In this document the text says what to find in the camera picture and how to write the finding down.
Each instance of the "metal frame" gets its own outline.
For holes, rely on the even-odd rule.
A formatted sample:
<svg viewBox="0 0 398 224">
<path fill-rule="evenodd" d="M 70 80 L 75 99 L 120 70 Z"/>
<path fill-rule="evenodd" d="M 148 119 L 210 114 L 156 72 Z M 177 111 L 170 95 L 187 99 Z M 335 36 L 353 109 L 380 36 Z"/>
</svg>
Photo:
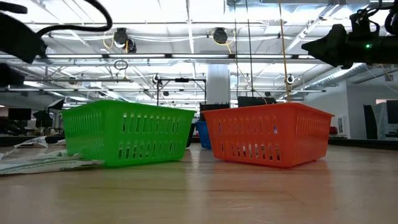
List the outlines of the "metal frame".
<svg viewBox="0 0 398 224">
<path fill-rule="evenodd" d="M 179 82 L 178 79 L 179 79 L 179 78 L 159 78 L 159 79 L 157 80 L 157 83 L 156 83 L 156 95 L 157 95 L 157 97 L 156 97 L 156 106 L 159 106 L 159 92 L 160 92 L 160 90 L 163 90 L 163 88 L 164 88 L 167 84 L 169 84 L 169 82 Z M 202 82 L 204 82 L 204 83 L 205 83 L 205 89 L 203 89 L 202 87 L 200 87 L 200 88 L 205 92 L 205 102 L 206 102 L 206 100 L 207 100 L 207 84 L 206 84 L 207 81 L 206 81 L 205 79 L 197 79 L 197 78 L 184 78 L 184 80 L 188 80 L 188 82 L 189 82 L 189 81 L 195 82 L 198 86 L 200 86 L 200 85 L 197 83 L 197 81 L 202 81 Z M 162 86 L 162 88 L 159 89 L 159 83 L 160 83 L 161 81 L 166 81 L 166 83 L 164 83 L 163 86 Z"/>
</svg>

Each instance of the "ceiling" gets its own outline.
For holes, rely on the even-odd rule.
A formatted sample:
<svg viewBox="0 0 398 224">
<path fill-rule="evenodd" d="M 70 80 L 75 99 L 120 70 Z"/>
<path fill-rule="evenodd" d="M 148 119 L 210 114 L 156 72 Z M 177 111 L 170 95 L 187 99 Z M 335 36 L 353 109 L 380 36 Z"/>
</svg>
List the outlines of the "ceiling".
<svg viewBox="0 0 398 224">
<path fill-rule="evenodd" d="M 82 0 L 8 0 L 7 2 L 21 4 L 29 9 L 29 13 L 26 15 L 12 13 L 9 15 L 26 23 L 34 31 L 57 24 L 102 26 L 106 22 L 100 12 Z M 154 93 L 143 92 L 143 89 L 155 88 L 152 83 L 152 77 L 155 74 L 162 78 L 205 79 L 209 63 L 227 63 L 231 75 L 235 77 L 237 75 L 236 62 L 208 58 L 147 59 L 143 57 L 125 59 L 129 66 L 126 70 L 119 72 L 113 67 L 117 58 L 102 60 L 74 58 L 73 55 L 124 54 L 123 50 L 112 44 L 113 32 L 120 27 L 127 28 L 129 38 L 137 46 L 137 54 L 232 53 L 280 56 L 283 53 L 277 1 L 249 0 L 247 9 L 245 1 L 236 1 L 236 10 L 233 3 L 231 4 L 233 1 L 230 0 L 100 0 L 100 2 L 113 18 L 114 25 L 109 32 L 104 34 L 62 30 L 44 36 L 44 41 L 49 47 L 48 54 L 71 54 L 69 58 L 52 58 L 51 64 L 37 60 L 32 65 L 13 58 L 0 58 L 0 60 L 6 60 L 12 66 L 24 71 L 24 74 L 31 80 L 43 78 L 54 80 L 52 82 L 34 82 L 30 87 L 93 88 L 95 90 L 92 92 L 79 94 L 79 99 L 117 98 L 141 103 L 155 103 L 156 100 L 152 98 Z M 350 31 L 348 16 L 367 6 L 369 0 L 282 0 L 282 2 L 286 54 L 303 55 L 304 57 L 307 53 L 301 49 L 303 43 L 325 36 L 331 26 L 336 23 L 345 25 L 346 30 Z M 384 13 L 388 12 L 381 11 L 373 17 L 373 20 L 383 23 Z M 216 27 L 226 29 L 228 42 L 231 43 L 229 45 L 231 52 L 227 46 L 217 45 L 211 38 Z M 287 73 L 296 78 L 294 83 L 296 88 L 302 88 L 301 86 L 305 87 L 308 83 L 317 81 L 333 68 L 311 58 L 308 60 L 288 58 L 287 63 Z M 252 64 L 249 63 L 249 60 L 238 59 L 238 66 L 242 73 L 252 73 L 254 88 L 259 91 L 283 90 L 285 88 L 285 70 L 281 57 L 277 60 L 257 59 L 253 60 Z M 73 85 L 68 82 L 56 81 L 71 77 L 98 79 L 98 81 L 78 82 Z M 119 82 L 123 78 L 128 79 L 129 82 Z M 170 93 L 167 97 L 162 96 L 162 102 L 171 106 L 178 106 L 180 103 L 182 108 L 195 110 L 198 102 L 202 101 L 195 99 L 203 99 L 204 95 L 200 85 L 202 84 L 193 82 L 170 83 L 165 89 L 196 88 L 197 91 Z M 100 88 L 129 89 L 131 91 L 112 92 L 104 95 L 98 93 Z M 239 76 L 238 88 L 249 88 L 242 75 Z M 62 91 L 53 92 L 58 95 L 70 95 L 70 93 Z M 275 96 L 283 98 L 280 93 L 275 93 Z"/>
</svg>

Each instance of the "table surface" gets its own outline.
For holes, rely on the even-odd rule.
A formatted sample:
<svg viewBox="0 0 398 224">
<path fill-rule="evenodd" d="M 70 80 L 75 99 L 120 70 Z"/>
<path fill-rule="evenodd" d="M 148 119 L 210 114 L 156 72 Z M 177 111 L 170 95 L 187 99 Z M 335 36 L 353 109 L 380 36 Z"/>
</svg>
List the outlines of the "table surface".
<svg viewBox="0 0 398 224">
<path fill-rule="evenodd" d="M 397 223 L 398 151 L 330 146 L 292 169 L 217 161 L 0 177 L 0 223 Z"/>
</svg>

